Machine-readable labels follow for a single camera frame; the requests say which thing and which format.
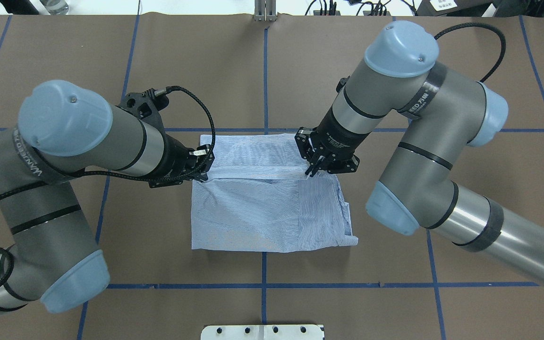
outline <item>folded cloth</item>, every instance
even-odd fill
[[[201,144],[211,135],[201,136]],[[192,249],[295,252],[355,246],[337,176],[313,178],[293,134],[216,136],[205,183],[192,184]]]

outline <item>metal bracket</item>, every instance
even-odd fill
[[[276,21],[276,0],[255,0],[255,21]]]
[[[212,325],[201,340],[324,340],[324,325]]]

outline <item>striped shirt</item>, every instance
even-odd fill
[[[192,184],[192,249],[295,252],[358,243],[337,176],[307,177],[293,134],[216,136],[214,153],[209,180]]]

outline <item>blue cloth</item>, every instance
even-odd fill
[[[201,136],[201,144],[211,142]],[[293,134],[216,136],[205,183],[192,184],[192,249],[295,252],[354,246],[337,176],[308,168]]]

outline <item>gray metal hinge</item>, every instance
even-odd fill
[[[255,0],[255,21],[276,21],[276,0]]]

